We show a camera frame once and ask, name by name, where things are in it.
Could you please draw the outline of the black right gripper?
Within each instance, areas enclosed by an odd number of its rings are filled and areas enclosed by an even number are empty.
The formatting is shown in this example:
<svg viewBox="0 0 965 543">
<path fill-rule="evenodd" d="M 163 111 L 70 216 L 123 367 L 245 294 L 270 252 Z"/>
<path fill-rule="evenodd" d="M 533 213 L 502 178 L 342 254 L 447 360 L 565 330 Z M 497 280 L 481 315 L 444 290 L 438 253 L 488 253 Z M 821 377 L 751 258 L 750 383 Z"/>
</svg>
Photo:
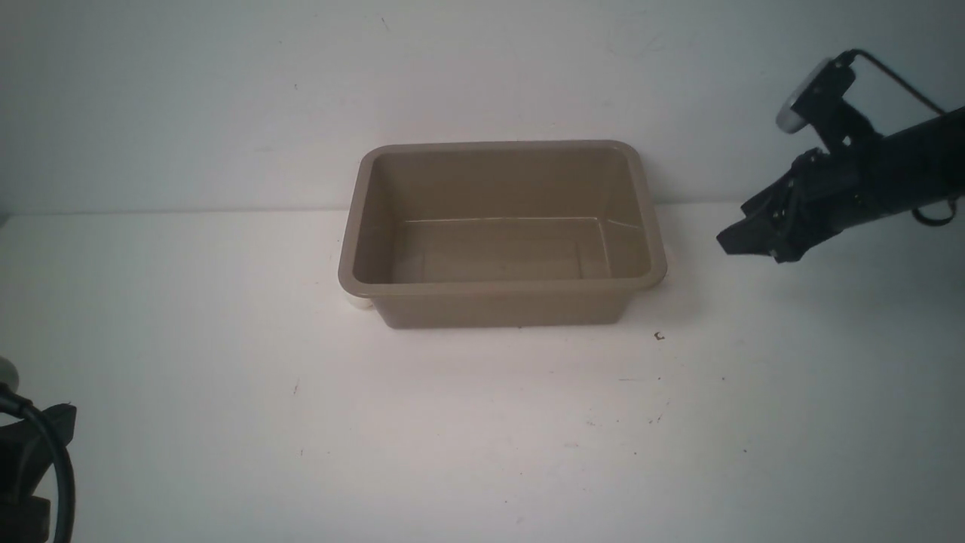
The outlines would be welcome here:
<svg viewBox="0 0 965 543">
<path fill-rule="evenodd" d="M 823 150 L 800 155 L 786 176 L 741 205 L 743 219 L 716 236 L 726 254 L 797 262 L 840 233 L 829 225 L 827 207 L 841 205 L 855 192 L 861 182 L 859 155 L 884 138 L 844 97 L 856 78 L 848 64 L 830 64 L 818 76 L 803 114 Z"/>
</svg>

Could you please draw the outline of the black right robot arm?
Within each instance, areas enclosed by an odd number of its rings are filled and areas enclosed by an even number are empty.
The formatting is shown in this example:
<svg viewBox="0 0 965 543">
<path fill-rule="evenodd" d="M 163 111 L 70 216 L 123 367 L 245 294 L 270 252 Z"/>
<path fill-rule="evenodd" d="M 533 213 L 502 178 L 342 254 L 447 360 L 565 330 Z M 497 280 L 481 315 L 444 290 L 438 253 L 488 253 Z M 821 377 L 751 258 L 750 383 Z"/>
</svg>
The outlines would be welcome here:
<svg viewBox="0 0 965 543">
<path fill-rule="evenodd" d="M 934 117 L 879 134 L 844 96 L 866 58 Z M 717 236 L 730 255 L 797 262 L 844 230 L 901 213 L 929 227 L 956 217 L 964 190 L 963 110 L 945 112 L 889 66 L 861 49 L 824 59 L 783 104 L 783 133 L 812 127 L 821 149 L 803 152 L 785 175 L 742 204 L 743 219 Z"/>
</svg>

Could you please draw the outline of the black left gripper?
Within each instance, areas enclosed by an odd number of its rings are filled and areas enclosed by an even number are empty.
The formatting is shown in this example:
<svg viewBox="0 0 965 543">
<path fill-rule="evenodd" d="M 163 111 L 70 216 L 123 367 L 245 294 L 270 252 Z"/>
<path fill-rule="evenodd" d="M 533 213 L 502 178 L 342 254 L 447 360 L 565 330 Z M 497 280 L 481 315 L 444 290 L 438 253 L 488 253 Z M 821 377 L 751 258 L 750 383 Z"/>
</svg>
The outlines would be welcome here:
<svg viewBox="0 0 965 543">
<path fill-rule="evenodd" d="M 77 409 L 58 404 L 39 410 L 21 405 L 17 422 L 2 426 L 1 539 L 4 542 L 69 542 L 75 530 L 76 479 L 68 445 Z M 35 494 L 47 470 L 57 486 L 57 510 Z"/>
</svg>

